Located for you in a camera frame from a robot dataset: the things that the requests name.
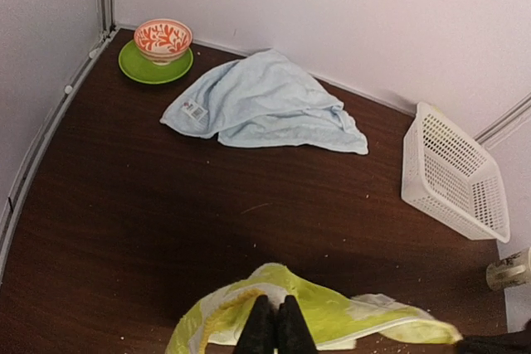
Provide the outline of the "white perforated plastic basket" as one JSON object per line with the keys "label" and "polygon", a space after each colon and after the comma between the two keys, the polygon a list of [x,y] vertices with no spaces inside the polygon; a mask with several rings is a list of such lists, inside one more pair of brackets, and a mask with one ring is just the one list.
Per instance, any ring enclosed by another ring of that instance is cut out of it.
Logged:
{"label": "white perforated plastic basket", "polygon": [[401,198],[469,240],[510,240],[493,157],[437,108],[420,102],[403,138]]}

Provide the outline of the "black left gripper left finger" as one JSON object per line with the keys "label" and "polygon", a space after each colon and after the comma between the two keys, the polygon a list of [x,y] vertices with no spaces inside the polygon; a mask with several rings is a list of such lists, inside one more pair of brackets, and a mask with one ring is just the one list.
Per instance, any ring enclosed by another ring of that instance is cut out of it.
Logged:
{"label": "black left gripper left finger", "polygon": [[260,295],[250,311],[234,348],[234,354],[273,354],[275,309],[266,295]]}

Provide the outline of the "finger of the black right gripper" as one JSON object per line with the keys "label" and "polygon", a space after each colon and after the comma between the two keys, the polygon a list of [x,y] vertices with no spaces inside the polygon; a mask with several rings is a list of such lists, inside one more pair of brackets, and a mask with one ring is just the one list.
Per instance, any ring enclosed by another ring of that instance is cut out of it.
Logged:
{"label": "finger of the black right gripper", "polygon": [[530,331],[496,336],[468,336],[458,341],[454,348],[460,354],[529,354]]}

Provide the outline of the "green crocodile pattern towel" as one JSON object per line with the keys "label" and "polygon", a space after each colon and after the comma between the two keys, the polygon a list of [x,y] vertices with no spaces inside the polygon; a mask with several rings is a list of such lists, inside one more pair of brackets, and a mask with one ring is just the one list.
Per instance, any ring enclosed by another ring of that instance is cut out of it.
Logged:
{"label": "green crocodile pattern towel", "polygon": [[409,344],[453,345],[462,338],[455,326],[384,294],[348,298],[282,264],[267,263],[196,302],[179,320],[166,351],[204,353],[210,343],[235,346],[251,310],[261,305],[266,317],[277,321],[277,332],[300,330],[319,350],[350,350],[375,333]]}

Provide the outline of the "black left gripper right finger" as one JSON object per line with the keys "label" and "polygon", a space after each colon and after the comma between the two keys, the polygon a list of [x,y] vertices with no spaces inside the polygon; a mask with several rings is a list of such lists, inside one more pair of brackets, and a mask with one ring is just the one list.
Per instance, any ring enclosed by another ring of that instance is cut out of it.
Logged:
{"label": "black left gripper right finger", "polygon": [[279,354],[316,353],[316,346],[293,295],[285,297],[276,316],[276,339]]}

